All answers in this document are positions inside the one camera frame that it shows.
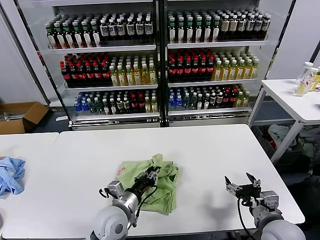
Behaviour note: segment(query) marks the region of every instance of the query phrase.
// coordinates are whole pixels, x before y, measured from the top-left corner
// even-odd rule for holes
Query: table leg
[[[271,157],[271,162],[273,165],[275,165],[279,159],[282,157],[282,155],[285,153],[289,145],[292,143],[292,141],[295,139],[297,134],[300,132],[300,130],[303,128],[305,125],[304,122],[301,121],[295,121],[293,124],[292,128],[288,132],[288,134],[285,136],[283,141],[281,142],[280,146],[277,148],[273,156]]]
[[[248,120],[248,126],[249,128],[252,127],[252,125],[254,124],[255,122],[255,119],[256,119],[256,116],[259,112],[259,109],[260,109],[260,106],[262,104],[262,102],[264,101],[265,99],[265,96],[266,96],[266,91],[265,91],[265,88],[262,86],[260,92],[259,92],[259,95],[255,101],[255,104],[254,104],[254,107],[252,109],[252,112],[251,112],[251,115],[249,117],[249,120]]]

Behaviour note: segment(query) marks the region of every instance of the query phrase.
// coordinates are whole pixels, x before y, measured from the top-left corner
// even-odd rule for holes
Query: cardboard box
[[[49,108],[39,102],[0,104],[0,115],[4,112],[24,114],[22,119],[0,121],[0,134],[25,134],[30,132],[48,111]]]

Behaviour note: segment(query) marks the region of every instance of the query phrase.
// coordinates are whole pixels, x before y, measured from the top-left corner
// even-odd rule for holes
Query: white table
[[[297,88],[295,82],[295,79],[262,80],[262,89],[248,120],[248,125],[251,127],[266,93],[294,118],[294,125],[271,157],[273,164],[278,162],[303,126],[320,124],[320,93],[308,92],[302,97],[294,96],[293,93]]]
[[[28,182],[32,178],[32,171],[37,168],[37,162],[45,162],[47,159],[44,154],[50,152],[50,147],[57,139],[59,133],[31,133],[31,134],[9,134],[0,135],[0,157],[14,157],[25,160],[25,174],[20,181],[28,191]],[[23,197],[23,194],[13,195],[6,193],[0,196],[0,236],[5,228],[7,219],[16,207],[15,202]]]
[[[62,132],[52,153],[28,179],[3,232],[5,239],[88,237],[95,215],[110,204],[98,190],[114,180],[122,161],[148,160],[157,153],[179,166],[177,208],[170,215],[142,211],[130,236],[242,229],[237,199],[226,191],[224,176],[238,185],[249,184],[246,172],[261,179],[264,191],[280,195],[286,220],[305,221],[244,124]],[[249,209],[241,208],[246,226],[254,228]]]

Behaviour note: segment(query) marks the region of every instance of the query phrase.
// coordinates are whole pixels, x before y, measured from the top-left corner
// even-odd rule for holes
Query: cable
[[[146,196],[146,197],[142,200],[142,202],[140,203],[140,206],[139,206],[139,208],[138,208],[138,211],[136,211],[136,215],[135,215],[137,218],[138,218],[139,215],[140,215],[140,210],[141,210],[142,204],[144,204],[145,201],[146,201],[149,197],[151,197],[152,194],[154,194],[154,193],[157,191],[158,186],[157,186],[157,185],[152,185],[152,186],[150,186],[150,188],[155,188],[155,189],[154,189],[148,196]]]
[[[245,224],[244,224],[244,221],[242,220],[241,211],[240,211],[240,198],[238,198],[237,206],[238,206],[238,213],[239,213],[240,222],[241,222],[241,224],[242,224],[242,227],[243,227],[244,231],[246,232],[246,234],[247,234],[251,239],[256,240],[256,239],[251,235],[251,233],[248,231],[248,229],[246,228],[246,226],[245,226]]]

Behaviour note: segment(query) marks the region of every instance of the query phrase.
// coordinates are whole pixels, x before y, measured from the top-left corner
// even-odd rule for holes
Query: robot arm
[[[109,198],[109,195],[113,197],[112,206],[105,207],[96,215],[90,240],[127,238],[130,227],[137,226],[142,204],[157,190],[155,183],[159,170],[158,166],[149,167],[135,177],[133,186],[126,190],[120,181],[112,181],[106,188],[100,189],[99,193],[103,197]],[[155,187],[155,190],[142,200],[142,195],[152,187]]]
[[[278,209],[279,196],[274,191],[262,191],[261,181],[249,173],[246,174],[252,184],[236,185],[225,176],[226,190],[238,198],[238,212],[241,224],[250,236],[256,240],[246,229],[240,212],[240,200],[242,205],[249,207],[254,217],[254,224],[262,230],[261,240],[306,240],[301,229],[282,217]]]

